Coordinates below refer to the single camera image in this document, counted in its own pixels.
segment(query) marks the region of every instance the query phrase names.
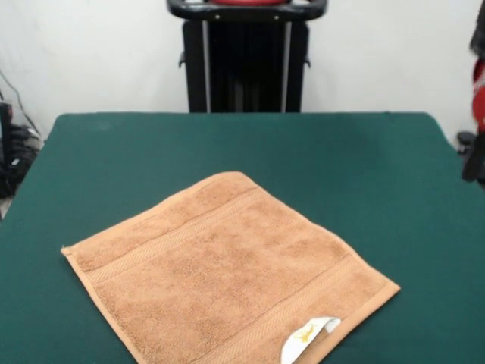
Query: table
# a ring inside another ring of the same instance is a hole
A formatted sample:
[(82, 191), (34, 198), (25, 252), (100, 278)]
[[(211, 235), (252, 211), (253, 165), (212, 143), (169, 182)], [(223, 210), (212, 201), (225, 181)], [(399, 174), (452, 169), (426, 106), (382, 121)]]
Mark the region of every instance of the table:
[(402, 286), (325, 364), (485, 362), (483, 191), (392, 113), (61, 116), (0, 227), (0, 362), (133, 362), (59, 249), (234, 170)]

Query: red part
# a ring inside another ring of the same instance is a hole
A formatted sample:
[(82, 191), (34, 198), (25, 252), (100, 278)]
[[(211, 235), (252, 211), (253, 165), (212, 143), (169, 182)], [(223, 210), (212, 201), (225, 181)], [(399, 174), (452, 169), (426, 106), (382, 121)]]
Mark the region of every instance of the red part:
[(485, 132), (485, 88), (481, 87), (473, 98), (473, 116), (478, 124), (479, 133)]
[(286, 0), (212, 0), (211, 2), (221, 5), (261, 6), (284, 4)]
[(472, 110), (478, 124), (478, 133), (485, 132), (485, 63), (478, 60), (473, 72), (474, 98)]

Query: towel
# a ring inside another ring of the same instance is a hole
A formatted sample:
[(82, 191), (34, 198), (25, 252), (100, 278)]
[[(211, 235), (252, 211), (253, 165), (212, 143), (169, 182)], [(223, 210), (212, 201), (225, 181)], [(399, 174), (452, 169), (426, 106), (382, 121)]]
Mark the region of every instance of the towel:
[(239, 172), (61, 252), (139, 363), (319, 363), (399, 291)]

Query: white label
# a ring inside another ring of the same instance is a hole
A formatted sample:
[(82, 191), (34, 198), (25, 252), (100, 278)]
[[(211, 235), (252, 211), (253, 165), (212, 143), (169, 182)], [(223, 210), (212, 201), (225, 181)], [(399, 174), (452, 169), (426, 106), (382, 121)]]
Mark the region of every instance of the white label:
[(312, 318), (290, 335), (281, 350), (281, 364), (293, 364), (323, 329), (331, 334), (340, 322), (335, 317)]

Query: cable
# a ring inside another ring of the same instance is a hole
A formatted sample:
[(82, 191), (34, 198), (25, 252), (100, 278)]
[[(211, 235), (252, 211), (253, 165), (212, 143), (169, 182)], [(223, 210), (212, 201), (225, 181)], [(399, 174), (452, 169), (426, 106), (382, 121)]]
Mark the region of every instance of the cable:
[(14, 85), (12, 85), (10, 83), (10, 81), (8, 80), (8, 78), (4, 75), (2, 69), (0, 68), (0, 77), (2, 77), (3, 81), (5, 81), (5, 83), (8, 85), (8, 87), (10, 87), (12, 89), (12, 91), (14, 91), (15, 95), (17, 96), (17, 102), (18, 102), (18, 106), (20, 108), (20, 110), (22, 111), (22, 114), (23, 116), (25, 116), (25, 118), (27, 119), (27, 121), (29, 122), (30, 126), (36, 131), (36, 133), (38, 135), (40, 135), (40, 132), (39, 132), (39, 129), (37, 129), (36, 125), (33, 123), (32, 119), (29, 117), (29, 115), (25, 112), (25, 109), (23, 108), (23, 104), (22, 104), (22, 99), (20, 98), (20, 93), (18, 92), (18, 90), (14, 87)]

